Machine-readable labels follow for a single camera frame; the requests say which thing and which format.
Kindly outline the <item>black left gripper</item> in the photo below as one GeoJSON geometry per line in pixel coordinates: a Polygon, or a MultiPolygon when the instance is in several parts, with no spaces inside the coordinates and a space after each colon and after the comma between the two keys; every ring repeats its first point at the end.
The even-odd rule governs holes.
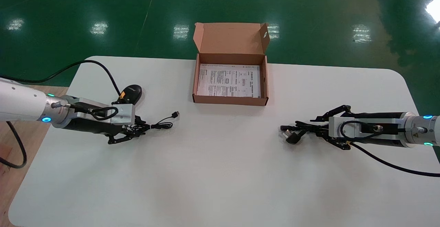
{"type": "MultiPolygon", "coordinates": [[[[135,116],[135,124],[146,124],[146,122],[140,116],[135,116]]],[[[146,126],[120,126],[88,119],[71,119],[62,129],[109,136],[109,145],[131,141],[146,133],[146,126]]]]}

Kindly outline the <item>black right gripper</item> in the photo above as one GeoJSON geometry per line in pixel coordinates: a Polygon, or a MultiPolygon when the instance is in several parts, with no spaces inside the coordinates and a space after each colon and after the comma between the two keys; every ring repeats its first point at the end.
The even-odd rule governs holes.
{"type": "MultiPolygon", "coordinates": [[[[337,114],[343,113],[343,112],[351,112],[351,106],[350,105],[341,105],[337,108],[334,108],[322,116],[317,116],[314,120],[311,120],[311,122],[328,122],[329,118],[332,116],[335,116],[337,114]]],[[[360,113],[359,118],[397,118],[401,119],[403,116],[405,116],[406,113],[360,113]]],[[[397,135],[398,132],[398,125],[397,124],[390,124],[390,123],[384,123],[383,124],[384,134],[390,134],[390,135],[397,135]]],[[[362,133],[370,133],[372,134],[372,129],[367,127],[366,125],[362,124],[361,126],[361,132],[362,133]]],[[[335,147],[340,148],[341,150],[350,150],[350,142],[345,140],[344,138],[335,138],[330,137],[328,132],[318,132],[316,133],[317,137],[323,138],[326,142],[329,144],[334,145],[335,147]]],[[[363,144],[376,144],[376,145],[383,145],[383,146],[389,146],[389,147],[403,147],[404,145],[399,140],[386,140],[382,138],[370,138],[363,141],[360,141],[363,144]]]]}

